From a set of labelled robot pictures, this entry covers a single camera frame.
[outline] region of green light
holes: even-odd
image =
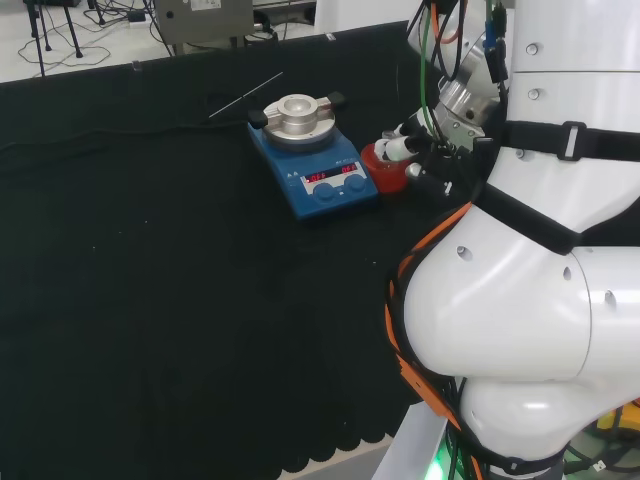
[[[436,459],[429,465],[429,470],[427,470],[424,480],[442,480],[442,477],[444,477],[444,471]]]

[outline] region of orange cable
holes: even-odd
[[[428,245],[433,239],[438,237],[442,232],[446,229],[457,223],[471,208],[471,203],[466,203],[462,207],[460,207],[453,215],[447,218],[444,222],[434,228],[431,232],[429,232],[422,240],[420,240],[413,250],[418,250],[420,248]],[[400,265],[398,266],[398,277],[402,275],[402,272],[407,267],[413,255],[409,255],[405,258]],[[393,283],[389,285],[391,295],[394,294]],[[389,340],[391,344],[395,347],[396,350],[400,350],[398,347],[398,343],[395,338],[395,334],[393,333],[393,327],[391,324],[391,313],[389,312],[389,306],[384,306],[384,316],[385,316],[385,324],[387,329],[387,335],[389,336]],[[456,420],[455,415],[449,408],[444,404],[440,395],[433,389],[431,384],[427,382],[422,376],[416,372],[411,365],[409,365],[400,355],[396,355],[398,361],[400,363],[400,370],[402,376],[405,378],[407,383],[409,383],[413,389],[420,395],[420,397],[425,401],[427,405],[434,411],[434,413],[438,416],[445,417],[449,422],[453,424],[454,427],[458,431],[461,431],[460,424]],[[477,480],[484,480],[482,475],[482,470],[480,469],[480,465],[475,457],[471,457],[471,462],[473,463],[473,469],[476,473]]]
[[[468,0],[464,2],[464,11],[467,11]],[[431,26],[433,28],[434,38],[437,40],[438,35],[440,34],[440,26],[438,25],[438,7],[436,7],[435,3],[431,3]],[[441,45],[448,45],[456,41],[456,39],[460,36],[460,29],[456,29],[455,33],[449,38],[443,38],[440,41]]]
[[[434,238],[436,238],[438,235],[444,232],[451,225],[458,222],[464,216],[464,214],[469,211],[470,208],[471,208],[471,202],[464,204],[462,207],[460,207],[460,209],[456,211],[456,213],[451,215],[449,218],[447,218],[444,222],[442,222],[436,228],[431,230],[431,232],[429,232],[426,237],[420,240],[417,243],[417,245],[413,247],[413,250],[419,250],[429,245],[429,243]],[[407,268],[407,265],[409,265],[409,262],[411,261],[412,258],[413,258],[413,255],[409,255],[402,262],[400,262],[400,265],[398,266],[398,277],[402,275],[402,273],[404,272],[404,269]]]

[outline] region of white cylinder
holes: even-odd
[[[591,341],[581,377],[640,371],[640,248],[577,248],[591,302]]]

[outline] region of table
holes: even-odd
[[[216,122],[339,90],[357,148],[418,105],[405,23],[0,86],[0,149]],[[416,397],[386,271],[441,209],[297,223],[244,125],[0,151],[5,478],[277,478],[394,434]]]

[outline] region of red cup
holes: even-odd
[[[367,145],[360,157],[380,193],[395,193],[404,190],[409,183],[404,173],[410,160],[402,162],[382,162],[374,151],[374,144]]]

